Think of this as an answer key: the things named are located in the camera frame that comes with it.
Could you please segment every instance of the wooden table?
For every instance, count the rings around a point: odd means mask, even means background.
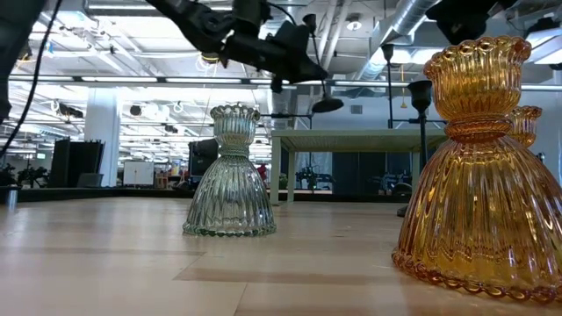
[[[428,148],[447,140],[443,130],[428,130]],[[414,153],[412,187],[420,175],[420,131],[417,129],[338,130],[276,130],[271,132],[270,201],[279,205],[279,173],[281,147],[289,152],[287,202],[294,201],[295,153],[298,152],[412,152]]]

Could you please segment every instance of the ribbed glass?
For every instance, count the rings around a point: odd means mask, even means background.
[[[509,136],[522,143],[525,147],[530,147],[537,138],[537,119],[540,118],[543,109],[537,106],[517,106],[509,113],[513,127],[509,131]]]
[[[210,236],[258,236],[274,233],[270,200],[262,178],[248,159],[258,111],[241,105],[211,110],[220,158],[198,186],[184,232]]]
[[[451,137],[421,173],[393,261],[432,284],[562,302],[562,190],[506,136],[521,95],[523,39],[469,40],[424,69]]]

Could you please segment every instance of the table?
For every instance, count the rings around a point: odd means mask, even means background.
[[[428,130],[428,148],[447,140],[443,130]],[[289,152],[287,202],[294,201],[295,153],[297,152],[412,152],[414,153],[412,187],[420,176],[420,131],[417,129],[377,130],[276,130],[271,132],[270,202],[279,205],[281,148]]]

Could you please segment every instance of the ceiling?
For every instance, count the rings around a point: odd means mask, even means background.
[[[216,10],[228,7],[228,1],[201,1]],[[306,14],[316,14],[319,21],[317,38],[321,42],[322,32],[329,27],[330,33],[322,55],[322,62],[332,56],[328,65],[328,72],[338,79],[354,78],[368,60],[381,61],[380,52],[373,51],[372,37],[376,34],[373,29],[377,24],[393,18],[398,0],[356,0],[351,1],[349,7],[343,8],[345,2],[337,1],[335,18],[328,22],[327,15],[331,0],[284,0],[274,1],[283,5],[295,19],[300,21]],[[198,51],[184,38],[177,27],[168,19],[163,18],[142,0],[89,0],[84,8],[82,0],[65,0],[63,9],[56,19],[50,36],[47,51],[41,64],[42,75],[63,76],[149,76],[149,77],[230,77],[230,78],[267,78],[267,74],[251,67],[244,67],[240,63],[230,62],[228,68],[208,65],[202,62]],[[553,1],[520,1],[513,9],[490,18],[487,22],[485,35],[498,36],[502,34],[522,35],[524,29],[534,24],[545,14],[559,16],[560,2]],[[343,23],[339,37],[336,28],[342,11],[348,14],[358,14],[361,28],[348,30],[347,23]],[[32,74],[40,42],[46,30],[45,25],[50,19],[49,11],[41,13],[39,21],[30,36],[32,57],[29,61],[20,62],[14,69],[14,75]],[[275,33],[278,27],[286,21],[282,12],[273,10],[273,19],[263,26],[260,37],[268,33]],[[335,41],[334,52],[329,52],[331,42]],[[541,42],[541,47],[556,46],[562,43],[562,36],[549,38]],[[391,79],[395,82],[410,82],[417,80],[422,73],[422,64],[432,53],[448,45],[446,39],[437,29],[436,23],[425,21],[414,33],[410,45],[397,47],[393,59]],[[313,45],[309,44],[308,53],[314,57]],[[384,81],[386,69],[378,76]],[[552,72],[547,65],[530,62],[523,68],[524,83],[543,83],[551,80]],[[4,135],[11,132],[10,126],[19,118],[23,110],[30,84],[26,82],[11,83],[11,123],[4,124]],[[31,138],[31,145],[51,147],[51,140],[64,136],[76,139],[83,137],[83,119],[66,118],[57,114],[58,104],[71,106],[87,115],[88,86],[76,86],[71,83],[40,84],[37,88],[34,103],[27,116],[33,124],[25,124],[23,132],[18,136],[15,147],[24,146],[24,139]],[[212,137],[212,120],[209,111],[217,105],[241,102],[255,104],[261,113],[284,111],[290,113],[307,114],[310,105],[317,100],[319,89],[312,90],[299,87],[287,93],[284,102],[272,98],[267,87],[253,86],[213,86],[191,85],[190,88],[154,87],[139,84],[137,87],[118,87],[123,109],[123,127],[121,129],[122,144],[133,140],[136,148],[145,147],[145,152],[168,153],[177,157],[186,157],[187,142],[201,138]],[[386,89],[371,91],[359,98],[346,95],[346,89],[334,91],[339,93],[346,106],[339,112],[317,115],[313,122],[316,128],[384,128],[388,120],[388,91]],[[401,119],[410,119],[416,112],[408,106],[404,109],[402,103],[409,105],[407,92],[402,88],[394,88],[393,108]],[[135,117],[131,115],[132,105],[147,109],[152,114]],[[352,114],[351,105],[362,105],[363,114]],[[431,119],[439,119],[436,113]],[[166,133],[162,124],[166,121],[170,125],[182,125],[178,134]],[[258,137],[267,142],[271,128],[307,128],[307,119],[291,122],[288,119],[274,121],[264,120],[258,128]],[[154,138],[168,137],[169,141],[160,141],[158,145]],[[134,151],[130,146],[122,146],[124,156]],[[267,160],[268,148],[260,146],[257,151],[260,159]]]

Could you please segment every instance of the ceiling pipe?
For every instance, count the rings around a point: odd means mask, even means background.
[[[334,21],[335,7],[337,6],[337,0],[330,0],[328,7],[328,12],[326,13],[325,26],[322,30],[320,44],[318,45],[318,55],[321,60],[324,56],[324,50],[326,49],[326,44],[328,43],[328,36],[330,35],[330,30],[332,29],[332,22]]]
[[[342,33],[343,25],[345,24],[345,20],[348,17],[349,6],[353,0],[344,0],[342,9],[340,10],[340,17],[337,21],[337,25],[335,26],[334,35],[332,35],[332,40],[330,40],[330,46],[328,48],[328,52],[326,54],[326,60],[322,64],[322,67],[328,71],[330,63],[332,62],[332,57],[334,57],[335,46],[340,38],[340,34]]]
[[[381,45],[412,44],[415,30],[423,23],[425,12],[439,0],[401,0],[396,7],[396,12],[389,18],[377,22],[371,36],[371,52],[373,55]],[[353,80],[370,81],[377,78],[385,65],[371,63],[372,56],[362,68],[356,72]]]

